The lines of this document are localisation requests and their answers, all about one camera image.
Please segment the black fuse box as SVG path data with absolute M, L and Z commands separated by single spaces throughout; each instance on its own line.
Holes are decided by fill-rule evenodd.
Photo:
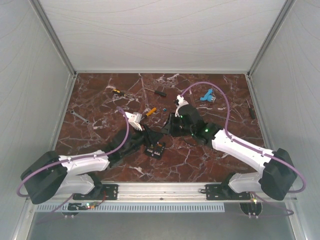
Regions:
M 156 145 L 146 147 L 144 150 L 144 154 L 151 158 L 160 160 L 163 156 L 165 147 L 166 147 L 165 142 L 158 142 Z

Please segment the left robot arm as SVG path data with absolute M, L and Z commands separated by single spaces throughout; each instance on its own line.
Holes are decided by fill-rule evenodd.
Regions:
M 48 151 L 21 174 L 22 186 L 35 205 L 67 194 L 75 199 L 100 200 L 107 193 L 107 187 L 95 172 L 116 167 L 141 146 L 147 151 L 157 147 L 163 136 L 145 125 L 143 131 L 135 133 L 121 129 L 110 143 L 95 152 L 67 156 Z

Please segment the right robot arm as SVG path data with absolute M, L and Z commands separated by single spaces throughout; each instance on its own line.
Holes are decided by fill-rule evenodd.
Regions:
M 221 193 L 227 199 L 243 192 L 262 191 L 282 201 L 298 176 L 286 150 L 265 149 L 232 135 L 216 123 L 205 122 L 190 104 L 170 113 L 161 131 L 172 137 L 191 136 L 199 145 L 226 153 L 255 170 L 228 176 L 221 186 Z

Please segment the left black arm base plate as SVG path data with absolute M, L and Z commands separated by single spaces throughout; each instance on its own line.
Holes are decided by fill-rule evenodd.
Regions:
M 119 186 L 117 184 L 102 184 L 95 186 L 88 194 L 76 193 L 73 195 L 73 200 L 99 200 L 114 201 L 118 199 Z

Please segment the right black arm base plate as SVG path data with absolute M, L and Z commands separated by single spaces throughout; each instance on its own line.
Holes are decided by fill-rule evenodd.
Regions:
M 228 185 L 222 184 L 206 184 L 204 187 L 204 194 L 206 195 L 207 200 L 213 201 L 248 201 L 251 199 L 250 193 L 237 193 Z

